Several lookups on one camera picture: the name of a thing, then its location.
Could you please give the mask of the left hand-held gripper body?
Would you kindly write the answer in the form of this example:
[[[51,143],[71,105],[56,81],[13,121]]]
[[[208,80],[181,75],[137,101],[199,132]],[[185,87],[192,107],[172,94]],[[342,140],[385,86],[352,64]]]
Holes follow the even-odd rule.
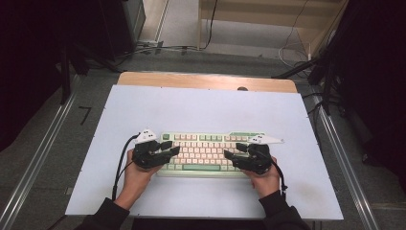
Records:
[[[139,167],[149,170],[167,163],[165,156],[158,153],[162,145],[151,129],[144,129],[135,139],[132,161]]]

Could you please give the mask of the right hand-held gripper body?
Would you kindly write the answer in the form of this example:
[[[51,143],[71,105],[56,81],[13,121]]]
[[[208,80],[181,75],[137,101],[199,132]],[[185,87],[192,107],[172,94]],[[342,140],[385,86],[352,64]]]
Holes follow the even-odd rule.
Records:
[[[274,166],[278,173],[282,173],[282,170],[272,158],[269,145],[283,143],[283,139],[264,134],[250,137],[248,139],[248,145],[244,150],[249,154],[250,166],[248,167],[248,170],[256,174],[265,174],[272,166]]]

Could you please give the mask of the green and cream mechanical keyboard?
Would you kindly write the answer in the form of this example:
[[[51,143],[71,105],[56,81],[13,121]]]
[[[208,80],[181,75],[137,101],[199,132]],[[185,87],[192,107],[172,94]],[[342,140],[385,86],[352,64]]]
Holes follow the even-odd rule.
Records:
[[[244,177],[240,169],[224,157],[224,151],[247,157],[248,153],[237,149],[237,143],[244,145],[257,132],[230,133],[190,133],[166,132],[161,135],[161,141],[172,141],[174,147],[179,147],[179,153],[158,172],[160,176],[179,177]]]

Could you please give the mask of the person's left hand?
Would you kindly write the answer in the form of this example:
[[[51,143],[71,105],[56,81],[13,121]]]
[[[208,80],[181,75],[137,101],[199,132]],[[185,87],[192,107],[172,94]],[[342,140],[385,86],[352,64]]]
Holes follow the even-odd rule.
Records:
[[[124,186],[119,195],[120,199],[138,199],[147,188],[151,177],[157,173],[161,166],[145,170],[132,162],[133,150],[127,152],[129,166],[124,170]]]

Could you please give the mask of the person's right hand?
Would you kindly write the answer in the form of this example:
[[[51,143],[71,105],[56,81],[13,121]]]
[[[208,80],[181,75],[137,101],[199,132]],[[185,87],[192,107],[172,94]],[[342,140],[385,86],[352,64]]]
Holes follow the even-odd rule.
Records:
[[[253,188],[257,191],[259,198],[269,196],[280,189],[280,176],[277,169],[271,166],[264,174],[242,170],[250,180]]]

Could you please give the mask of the white table mat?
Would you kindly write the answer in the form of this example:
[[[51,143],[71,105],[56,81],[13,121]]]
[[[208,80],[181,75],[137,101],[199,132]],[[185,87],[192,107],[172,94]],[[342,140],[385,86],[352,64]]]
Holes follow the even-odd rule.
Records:
[[[249,89],[112,87],[66,212],[95,213],[110,196],[128,139],[144,128],[173,132],[259,131],[277,138],[272,156],[282,168],[286,200],[304,219],[342,218],[327,168],[298,93]],[[248,178],[154,176],[131,210],[154,218],[261,219]]]

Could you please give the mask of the wooden table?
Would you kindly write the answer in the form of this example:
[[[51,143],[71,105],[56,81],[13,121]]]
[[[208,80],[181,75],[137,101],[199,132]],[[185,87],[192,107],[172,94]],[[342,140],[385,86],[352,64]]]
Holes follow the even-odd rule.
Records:
[[[292,80],[248,78],[216,74],[183,74],[165,72],[124,72],[118,85],[242,90],[256,92],[297,93]]]

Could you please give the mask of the black metal stand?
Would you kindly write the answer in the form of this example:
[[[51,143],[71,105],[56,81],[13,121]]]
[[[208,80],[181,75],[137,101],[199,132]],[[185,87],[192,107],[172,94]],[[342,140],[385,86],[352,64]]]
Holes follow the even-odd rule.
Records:
[[[79,52],[72,45],[62,43],[60,47],[60,72],[61,72],[61,104],[65,104],[71,94],[71,79],[69,66],[72,65],[75,71],[80,74],[83,61]]]
[[[321,107],[324,109],[325,113],[329,116],[330,115],[329,105],[331,103],[330,93],[335,70],[333,53],[329,50],[329,48],[325,48],[325,50],[319,56],[313,57],[311,60],[305,61],[304,63],[300,64],[297,67],[293,67],[291,70],[288,70],[285,73],[274,76],[274,79],[287,80],[293,75],[296,75],[299,72],[302,72],[308,68],[312,68],[309,77],[307,79],[310,85],[318,84],[321,81],[321,79],[325,80],[324,89],[322,92]]]

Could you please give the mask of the black cabinet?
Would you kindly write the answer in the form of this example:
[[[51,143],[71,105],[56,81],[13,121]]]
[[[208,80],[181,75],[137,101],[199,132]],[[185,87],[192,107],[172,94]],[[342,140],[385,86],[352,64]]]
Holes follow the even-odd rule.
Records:
[[[107,34],[107,56],[114,60],[132,53],[146,22],[143,0],[100,0]]]

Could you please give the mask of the light wooden shelf unit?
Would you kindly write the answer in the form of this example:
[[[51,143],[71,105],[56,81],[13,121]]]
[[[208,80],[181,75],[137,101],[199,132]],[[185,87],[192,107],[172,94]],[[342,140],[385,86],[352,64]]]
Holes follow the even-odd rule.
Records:
[[[350,0],[198,0],[197,39],[201,47],[202,20],[284,26],[296,29],[307,53],[317,57],[328,35],[338,27]]]

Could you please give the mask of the dark curtain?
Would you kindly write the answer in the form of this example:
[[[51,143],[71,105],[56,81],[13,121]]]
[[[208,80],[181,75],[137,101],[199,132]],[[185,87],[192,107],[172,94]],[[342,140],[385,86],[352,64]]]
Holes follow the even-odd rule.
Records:
[[[0,151],[61,87],[60,47],[79,52],[75,28],[91,0],[0,0]]]
[[[406,193],[406,0],[349,0],[335,38],[364,150]]]

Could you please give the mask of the metal floor rail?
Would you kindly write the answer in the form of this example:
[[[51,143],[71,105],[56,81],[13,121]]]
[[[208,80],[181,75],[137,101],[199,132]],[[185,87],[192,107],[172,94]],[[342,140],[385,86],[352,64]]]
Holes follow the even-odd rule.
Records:
[[[324,130],[327,133],[328,140],[332,146],[338,164],[340,166],[341,172],[346,180],[348,188],[350,190],[350,195],[355,208],[358,212],[360,220],[364,226],[365,230],[381,230],[378,222],[372,212],[372,207],[368,202],[368,199],[361,187],[359,179],[352,167],[350,159],[347,156],[347,152],[342,144],[342,141],[336,131],[332,119],[327,115],[327,113],[321,108],[322,100],[318,96],[313,97],[314,103],[320,106],[319,115],[322,121]]]
[[[0,230],[11,230],[76,96],[77,93],[73,92],[65,104],[58,107],[56,115],[42,138],[32,161],[11,193],[5,210],[0,216]]]

